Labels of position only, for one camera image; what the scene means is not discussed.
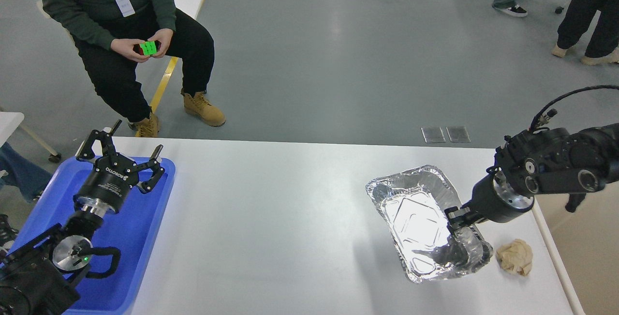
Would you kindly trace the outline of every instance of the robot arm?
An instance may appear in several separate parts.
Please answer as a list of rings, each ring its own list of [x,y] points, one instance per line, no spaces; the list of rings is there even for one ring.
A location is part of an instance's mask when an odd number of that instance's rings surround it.
[[[445,211],[452,230],[486,220],[508,222],[532,209],[536,194],[570,194],[566,209],[574,212],[586,193],[619,180],[619,123],[569,134],[564,128],[540,128],[556,114],[543,111],[530,129],[505,137],[506,143],[496,149],[495,165],[473,187],[471,200]]]
[[[93,170],[73,197],[75,212],[64,226],[56,224],[10,253],[0,264],[0,315],[59,315],[80,299],[75,287],[86,278],[105,278],[115,273],[121,252],[116,247],[93,247],[93,234],[107,213],[119,213],[131,189],[150,192],[163,176],[157,146],[143,164],[116,151],[110,132],[93,130],[76,156],[90,161]],[[95,158],[92,146],[99,140],[103,155]],[[151,169],[144,182],[138,173]],[[110,255],[106,271],[90,271],[93,256]]]

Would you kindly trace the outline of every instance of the blue tray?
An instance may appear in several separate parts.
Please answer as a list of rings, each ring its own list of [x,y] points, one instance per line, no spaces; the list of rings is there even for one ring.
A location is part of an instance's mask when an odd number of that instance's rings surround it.
[[[138,164],[148,158],[134,158]],[[104,279],[84,278],[77,286],[81,299],[65,314],[121,315],[135,300],[146,264],[155,244],[163,212],[172,191],[176,167],[163,159],[165,173],[152,192],[142,194],[133,188],[118,214],[106,214],[103,226],[93,236],[93,246],[114,246],[121,258],[116,273]],[[64,225],[73,214],[73,195],[78,192],[92,170],[92,164],[67,159],[62,163],[15,240],[12,250],[23,246],[56,223]],[[140,180],[150,178],[152,171],[140,172]],[[106,271],[109,257],[94,256],[91,271]]]

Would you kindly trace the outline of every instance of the green cube face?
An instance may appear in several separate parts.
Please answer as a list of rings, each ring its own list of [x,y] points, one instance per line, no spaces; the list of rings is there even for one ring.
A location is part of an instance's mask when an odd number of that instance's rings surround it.
[[[142,48],[142,51],[146,56],[155,55],[157,53],[157,46],[155,45],[155,42],[144,42],[140,44],[140,48]]]

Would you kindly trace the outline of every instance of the robotiq logo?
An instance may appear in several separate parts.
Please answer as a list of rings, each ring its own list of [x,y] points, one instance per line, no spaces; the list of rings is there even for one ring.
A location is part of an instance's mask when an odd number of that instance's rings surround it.
[[[127,180],[127,178],[129,178],[129,176],[124,176],[122,174],[119,174],[118,172],[110,169],[109,167],[106,167],[105,170],[107,172],[110,172],[110,174],[113,174],[114,176],[117,176],[118,178],[122,179],[122,180]]]

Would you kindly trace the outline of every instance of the cable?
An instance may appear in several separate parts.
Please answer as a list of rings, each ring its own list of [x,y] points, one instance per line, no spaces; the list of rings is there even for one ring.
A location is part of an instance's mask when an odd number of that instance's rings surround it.
[[[586,88],[580,88],[571,92],[568,92],[566,94],[560,95],[559,97],[557,97],[556,99],[550,101],[548,104],[546,104],[544,106],[544,108],[542,108],[542,110],[540,110],[537,114],[535,114],[535,117],[533,117],[533,121],[531,121],[531,125],[529,127],[529,131],[530,132],[535,132],[538,130],[538,128],[535,127],[535,124],[537,124],[537,122],[539,121],[540,117],[542,116],[542,114],[544,114],[544,112],[546,112],[546,110],[548,110],[548,108],[561,101],[562,99],[573,95],[573,94],[577,94],[579,92],[584,92],[584,91],[589,91],[589,90],[599,90],[599,89],[615,89],[615,90],[619,90],[619,85],[595,85],[595,86],[588,86]]]

